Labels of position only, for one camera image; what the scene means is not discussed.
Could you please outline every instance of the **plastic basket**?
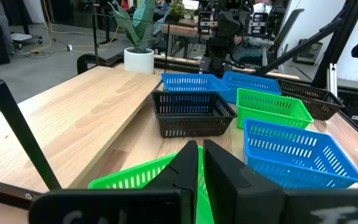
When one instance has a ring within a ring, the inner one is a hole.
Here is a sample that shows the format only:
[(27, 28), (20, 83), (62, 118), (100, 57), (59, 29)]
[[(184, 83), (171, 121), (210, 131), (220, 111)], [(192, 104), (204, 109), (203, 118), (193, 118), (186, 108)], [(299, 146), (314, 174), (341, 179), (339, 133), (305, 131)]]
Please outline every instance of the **plastic basket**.
[[(157, 176), (175, 157), (175, 154), (162, 157), (139, 166), (92, 181), (89, 189), (141, 189)], [(198, 146), (198, 191), (197, 224), (213, 224), (211, 206), (204, 180), (203, 147)]]
[(229, 91), (210, 74), (163, 73), (161, 77), (168, 91)]
[(152, 93), (163, 138), (220, 136), (237, 115), (214, 92)]
[(358, 171), (323, 133), (244, 120), (246, 164), (286, 188), (347, 188)]
[(277, 82), (282, 95), (301, 100), (313, 118), (326, 121), (344, 108), (330, 91), (284, 80), (277, 80)]
[(303, 103), (294, 98), (262, 93), (260, 91), (237, 89), (237, 127), (243, 128), (244, 118), (254, 118), (306, 128), (313, 122)]
[(222, 83), (230, 89), (229, 91), (221, 92), (223, 99), (229, 103), (236, 103), (237, 88), (246, 88), (281, 95), (277, 81), (269, 78), (261, 78), (237, 72), (224, 72)]

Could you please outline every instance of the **table leg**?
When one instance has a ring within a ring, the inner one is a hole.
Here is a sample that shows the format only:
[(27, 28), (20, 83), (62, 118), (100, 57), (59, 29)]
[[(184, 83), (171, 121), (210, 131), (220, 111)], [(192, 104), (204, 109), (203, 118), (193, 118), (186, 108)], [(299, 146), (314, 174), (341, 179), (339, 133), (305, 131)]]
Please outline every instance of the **table leg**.
[(172, 41), (173, 41), (173, 35), (170, 34), (168, 35), (168, 49), (167, 49), (168, 56), (171, 56), (172, 54)]
[(189, 41), (186, 38), (185, 39), (185, 46), (183, 47), (183, 58), (187, 59), (187, 50), (188, 50), (188, 46), (189, 46)]
[(267, 65), (267, 55), (266, 55), (266, 51), (267, 51), (267, 46), (264, 46), (262, 48), (262, 66), (266, 66)]

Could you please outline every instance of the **person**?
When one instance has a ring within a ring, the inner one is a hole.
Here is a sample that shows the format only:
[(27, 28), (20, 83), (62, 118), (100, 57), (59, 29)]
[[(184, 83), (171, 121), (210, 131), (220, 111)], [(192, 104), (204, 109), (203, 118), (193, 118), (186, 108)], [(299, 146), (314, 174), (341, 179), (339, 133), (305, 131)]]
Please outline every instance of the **person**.
[[(255, 0), (254, 13), (269, 14), (273, 8), (274, 0)], [(234, 43), (237, 49), (232, 55), (237, 63), (246, 63), (247, 61), (259, 61), (262, 58), (262, 46), (244, 42), (241, 36), (234, 36)]]

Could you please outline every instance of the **black metal frame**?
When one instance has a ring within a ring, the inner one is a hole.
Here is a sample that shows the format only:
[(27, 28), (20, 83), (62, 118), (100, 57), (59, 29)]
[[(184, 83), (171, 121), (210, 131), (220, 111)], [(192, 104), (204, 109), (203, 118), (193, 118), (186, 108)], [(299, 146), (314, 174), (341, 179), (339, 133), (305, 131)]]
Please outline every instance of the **black metal frame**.
[[(35, 140), (29, 125), (25, 121), (12, 93), (6, 83), (0, 79), (0, 111), (13, 130), (25, 153), (40, 174), (45, 185), (50, 189), (60, 189), (60, 184), (49, 166), (40, 146)], [(20, 208), (28, 208), (34, 196), (40, 193), (0, 183), (0, 202)]]

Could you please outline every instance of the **black bar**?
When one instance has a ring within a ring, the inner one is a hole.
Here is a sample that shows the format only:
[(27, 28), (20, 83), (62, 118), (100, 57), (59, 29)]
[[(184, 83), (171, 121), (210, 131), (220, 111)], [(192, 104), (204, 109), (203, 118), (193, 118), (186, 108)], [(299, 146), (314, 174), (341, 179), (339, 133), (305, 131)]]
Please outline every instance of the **black bar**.
[(0, 182), (0, 203), (28, 210), (41, 193)]
[(22, 21), (22, 26), (25, 34), (30, 34), (29, 24), (27, 23), (27, 18), (25, 16), (25, 5), (23, 0), (17, 0), (17, 9), (19, 10), (20, 19)]
[(358, 0), (347, 0), (342, 19), (341, 28), (334, 33), (320, 66), (316, 72), (312, 86), (326, 88), (327, 86), (327, 68), (330, 63), (337, 63), (354, 26), (358, 20)]
[(333, 33), (338, 27), (341, 25), (342, 19), (338, 19), (337, 21), (334, 21), (325, 27), (321, 28), (320, 31), (315, 34), (314, 36), (310, 37), (308, 40), (302, 42), (300, 45), (294, 47), (289, 52), (281, 55), (281, 57), (275, 59), (273, 62), (270, 62), (265, 67), (260, 68), (259, 70), (256, 70), (251, 73), (251, 75), (266, 75), (266, 73), (270, 72), (274, 68), (277, 68), (282, 63), (285, 63), (287, 60), (290, 60), (291, 58), (295, 57), (304, 49), (307, 49), (308, 47), (315, 44), (317, 41), (327, 37), (329, 34)]
[(99, 65), (98, 40), (96, 38), (96, 6), (94, 6), (94, 13), (92, 15), (92, 28), (93, 28), (93, 45), (94, 45), (94, 54), (96, 57), (96, 65)]
[(2, 79), (0, 79), (0, 111), (11, 127), (13, 133), (16, 135), (17, 140), (19, 140), (25, 150), (25, 153), (37, 169), (42, 180), (44, 180), (45, 185), (50, 190), (60, 189), (61, 187), (55, 174), (42, 153), (37, 140), (35, 140), (35, 137), (17, 106), (11, 91), (9, 91), (9, 88)]
[(167, 72), (167, 60), (168, 60), (168, 43), (169, 43), (169, 32), (170, 32), (170, 27), (171, 25), (168, 24), (168, 40), (167, 40), (167, 51), (165, 52), (165, 65), (164, 65), (164, 73)]

